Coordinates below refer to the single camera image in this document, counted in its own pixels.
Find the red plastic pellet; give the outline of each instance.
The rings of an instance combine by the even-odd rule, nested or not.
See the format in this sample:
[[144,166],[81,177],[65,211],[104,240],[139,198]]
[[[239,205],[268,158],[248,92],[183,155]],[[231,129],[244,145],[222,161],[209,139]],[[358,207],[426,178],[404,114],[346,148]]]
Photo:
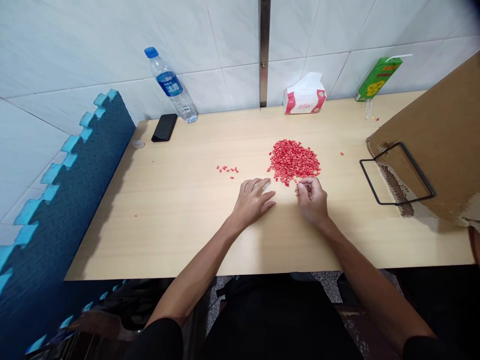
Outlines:
[[320,174],[317,155],[310,148],[300,146],[300,142],[287,139],[277,141],[271,154],[271,165],[267,172],[273,169],[275,181],[280,179],[287,187],[294,178],[308,178]]

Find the metal strip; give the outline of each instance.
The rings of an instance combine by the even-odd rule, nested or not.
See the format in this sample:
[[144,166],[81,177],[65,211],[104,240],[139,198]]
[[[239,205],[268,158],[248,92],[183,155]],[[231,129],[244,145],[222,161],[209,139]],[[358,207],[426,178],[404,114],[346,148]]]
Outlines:
[[258,0],[260,37],[260,107],[267,106],[267,85],[269,82],[269,41],[270,41],[270,0]]

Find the juice box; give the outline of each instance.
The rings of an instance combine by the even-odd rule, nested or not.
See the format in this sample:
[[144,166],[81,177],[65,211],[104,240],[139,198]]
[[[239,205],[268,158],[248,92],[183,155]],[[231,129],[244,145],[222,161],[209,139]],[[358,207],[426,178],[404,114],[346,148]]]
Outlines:
[[402,59],[398,57],[381,57],[356,92],[355,100],[365,102],[372,99],[402,63]]

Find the blue bottle cap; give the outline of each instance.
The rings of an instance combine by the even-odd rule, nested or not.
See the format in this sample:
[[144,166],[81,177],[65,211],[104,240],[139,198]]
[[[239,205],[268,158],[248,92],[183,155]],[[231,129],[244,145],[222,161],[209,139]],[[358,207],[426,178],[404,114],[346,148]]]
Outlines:
[[149,59],[155,58],[159,55],[159,52],[154,47],[147,47],[143,51],[145,52],[146,57],[149,58]]

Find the black sleeve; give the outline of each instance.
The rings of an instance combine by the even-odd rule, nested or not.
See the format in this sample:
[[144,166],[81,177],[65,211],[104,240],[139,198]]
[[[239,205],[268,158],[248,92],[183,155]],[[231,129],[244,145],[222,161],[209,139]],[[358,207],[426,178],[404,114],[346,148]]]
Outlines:
[[123,360],[182,360],[183,353],[184,339],[180,326],[172,319],[161,318],[141,332]]
[[426,336],[409,338],[403,347],[404,360],[468,360],[468,358],[454,347],[444,344],[438,339]]

